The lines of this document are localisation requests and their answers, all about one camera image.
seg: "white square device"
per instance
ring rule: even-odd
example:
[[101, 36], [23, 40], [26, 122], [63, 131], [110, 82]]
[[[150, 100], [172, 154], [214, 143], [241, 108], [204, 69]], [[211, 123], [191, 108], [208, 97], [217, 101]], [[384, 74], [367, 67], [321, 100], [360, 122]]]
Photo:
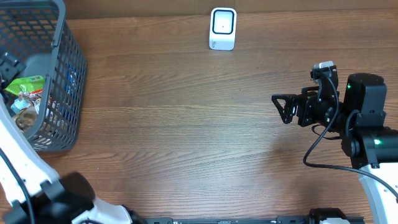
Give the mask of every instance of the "white square device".
[[210, 17], [209, 47], [213, 50], [232, 50], [235, 46], [236, 11], [217, 7]]

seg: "gray plastic basket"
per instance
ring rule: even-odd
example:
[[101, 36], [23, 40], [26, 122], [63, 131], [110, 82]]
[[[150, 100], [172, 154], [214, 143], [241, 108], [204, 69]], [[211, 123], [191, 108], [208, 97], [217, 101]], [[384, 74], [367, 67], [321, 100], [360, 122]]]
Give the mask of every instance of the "gray plastic basket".
[[0, 19], [0, 50], [26, 66], [19, 77], [45, 77], [37, 120], [24, 136], [36, 151], [71, 149], [87, 65], [65, 22], [63, 1], [0, 1]]

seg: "white device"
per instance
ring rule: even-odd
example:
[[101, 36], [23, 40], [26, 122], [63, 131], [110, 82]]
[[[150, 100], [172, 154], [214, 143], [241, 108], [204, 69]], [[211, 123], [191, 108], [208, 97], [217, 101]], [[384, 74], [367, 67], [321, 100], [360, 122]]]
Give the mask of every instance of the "white device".
[[[398, 190], [398, 163], [380, 163], [378, 169], [372, 169], [371, 165], [367, 165], [362, 167], [361, 170], [381, 178]], [[368, 197], [374, 223], [398, 223], [398, 216], [394, 215], [398, 211], [397, 199], [391, 195], [391, 192], [385, 186], [374, 179], [362, 174], [358, 174], [358, 176]]]
[[213, 50], [232, 50], [235, 46], [236, 11], [233, 8], [217, 7], [210, 18], [209, 47]]

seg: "basket handle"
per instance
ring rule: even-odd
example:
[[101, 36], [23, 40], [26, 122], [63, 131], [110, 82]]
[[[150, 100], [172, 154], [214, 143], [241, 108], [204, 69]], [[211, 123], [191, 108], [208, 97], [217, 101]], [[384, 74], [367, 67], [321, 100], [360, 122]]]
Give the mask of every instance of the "basket handle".
[[63, 25], [65, 24], [66, 9], [65, 3], [62, 0], [52, 0], [58, 7], [59, 15], [57, 28], [55, 28], [54, 38], [51, 43], [51, 47], [54, 49], [60, 45]]

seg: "metal bracket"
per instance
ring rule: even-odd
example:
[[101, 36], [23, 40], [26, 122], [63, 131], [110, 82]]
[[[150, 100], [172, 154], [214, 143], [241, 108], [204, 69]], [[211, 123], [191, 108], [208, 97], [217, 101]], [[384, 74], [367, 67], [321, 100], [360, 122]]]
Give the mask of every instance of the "metal bracket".
[[279, 216], [276, 218], [276, 224], [304, 224], [307, 216]]
[[[284, 108], [280, 105], [278, 100], [284, 100]], [[294, 115], [296, 115], [297, 110], [297, 95], [296, 94], [275, 94], [272, 96], [272, 102], [275, 104], [282, 121], [285, 124], [292, 122]]]
[[311, 79], [319, 84], [318, 90], [318, 101], [320, 100], [330, 100], [335, 101], [335, 96], [333, 87], [328, 79], [333, 83], [336, 90], [338, 87], [338, 75], [337, 67], [333, 65], [333, 62], [322, 62], [319, 65], [314, 65], [314, 68], [310, 71]]

